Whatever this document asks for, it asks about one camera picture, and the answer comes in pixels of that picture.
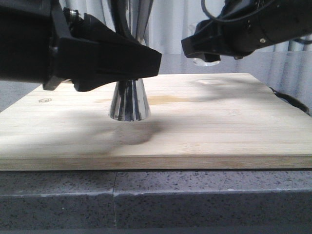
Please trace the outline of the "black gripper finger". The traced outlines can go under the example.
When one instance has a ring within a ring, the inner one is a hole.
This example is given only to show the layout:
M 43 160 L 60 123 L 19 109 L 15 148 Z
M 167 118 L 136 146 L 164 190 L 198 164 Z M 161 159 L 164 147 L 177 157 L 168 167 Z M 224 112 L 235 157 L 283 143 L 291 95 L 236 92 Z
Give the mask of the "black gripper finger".
M 92 15 L 85 15 L 74 34 L 60 38 L 58 74 L 70 79 L 78 92 L 158 75 L 160 52 L 119 35 Z
M 120 36 L 127 38 L 131 41 L 139 43 L 139 40 L 136 37 L 133 37 L 131 34 L 129 25 L 126 20 L 126 6 L 127 3 L 130 3 L 130 6 L 134 8 L 130 12 L 134 12 L 136 7 L 138 7 L 138 0 L 112 0 L 111 1 L 111 13 L 114 23 L 116 33 Z

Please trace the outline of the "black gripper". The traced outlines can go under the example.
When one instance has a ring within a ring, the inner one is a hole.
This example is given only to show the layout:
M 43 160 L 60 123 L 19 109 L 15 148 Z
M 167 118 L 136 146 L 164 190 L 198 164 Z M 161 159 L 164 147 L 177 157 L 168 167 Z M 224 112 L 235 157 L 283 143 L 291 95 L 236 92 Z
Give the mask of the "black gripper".
M 82 41 L 70 35 L 58 0 L 0 2 L 0 79 L 55 90 L 83 76 Z
M 220 56 L 244 57 L 254 50 L 300 38 L 312 32 L 310 0 L 227 0 L 221 15 L 234 19 L 261 8 L 233 24 L 203 20 L 193 35 L 181 40 L 187 58 L 215 62 Z

